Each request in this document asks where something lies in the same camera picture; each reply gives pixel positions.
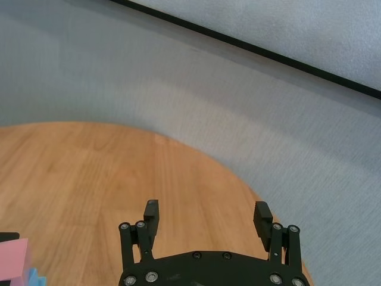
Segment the gray backdrop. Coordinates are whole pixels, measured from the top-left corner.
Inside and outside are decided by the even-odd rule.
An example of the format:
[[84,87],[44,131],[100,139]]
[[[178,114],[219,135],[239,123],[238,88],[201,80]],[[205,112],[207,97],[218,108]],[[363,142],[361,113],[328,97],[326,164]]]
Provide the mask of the gray backdrop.
[[302,228],[316,285],[381,280],[380,100],[106,0],[2,1],[0,39],[0,124],[176,138]]

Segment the blue block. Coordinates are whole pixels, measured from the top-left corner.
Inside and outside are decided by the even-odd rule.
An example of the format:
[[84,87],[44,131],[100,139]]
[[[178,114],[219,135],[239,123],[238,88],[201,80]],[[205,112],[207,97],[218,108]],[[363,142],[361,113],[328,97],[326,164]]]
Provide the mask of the blue block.
[[39,277],[38,286],[45,286],[45,285],[46,285],[46,277]]
[[38,277],[36,268],[29,269],[29,286],[45,286],[46,277]]

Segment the round wooden tabletop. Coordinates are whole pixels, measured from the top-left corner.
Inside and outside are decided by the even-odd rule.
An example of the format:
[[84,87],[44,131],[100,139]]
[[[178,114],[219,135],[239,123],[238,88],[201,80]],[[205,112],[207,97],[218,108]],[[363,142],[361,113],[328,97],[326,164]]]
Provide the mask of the round wooden tabletop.
[[152,198],[160,204],[154,257],[192,250],[267,257],[252,222],[259,197],[197,150],[118,125],[0,128],[0,231],[29,239],[32,266],[48,285],[117,285],[118,225],[141,220]]

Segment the pink block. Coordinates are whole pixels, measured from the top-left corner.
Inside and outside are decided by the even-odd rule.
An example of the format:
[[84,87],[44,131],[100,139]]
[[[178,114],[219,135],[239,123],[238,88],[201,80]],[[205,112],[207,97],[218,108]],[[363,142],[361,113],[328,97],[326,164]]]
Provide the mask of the pink block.
[[27,238],[0,243],[0,281],[11,280],[11,286],[28,286],[29,268]]

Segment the bolt head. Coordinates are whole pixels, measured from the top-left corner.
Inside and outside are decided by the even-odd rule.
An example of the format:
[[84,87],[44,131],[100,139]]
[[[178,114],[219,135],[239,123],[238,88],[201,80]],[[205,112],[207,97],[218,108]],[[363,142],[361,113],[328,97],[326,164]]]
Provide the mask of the bolt head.
[[294,278],[291,282],[293,286],[304,286],[304,282],[298,278]]
[[152,282],[155,282],[158,277],[159,277],[159,275],[156,272],[150,271],[147,273],[147,275],[145,275],[145,280],[147,282],[152,283]]
[[130,286],[135,284],[136,282],[136,277],[135,276],[128,276],[126,279],[124,279],[124,284],[125,286]]
[[270,275],[270,281],[271,281],[272,283],[274,283],[274,284],[277,284],[277,285],[282,284],[282,279],[281,279],[281,277],[280,277],[279,275],[277,275],[277,274],[271,274],[271,275]]
[[224,259],[226,259],[226,260],[229,260],[232,258],[232,255],[229,252],[224,252],[222,254],[222,257],[224,257]]
[[290,226],[290,231],[298,232],[299,229],[295,225],[292,225]]
[[193,258],[195,259],[200,259],[201,258],[201,253],[196,251],[196,252],[193,252]]

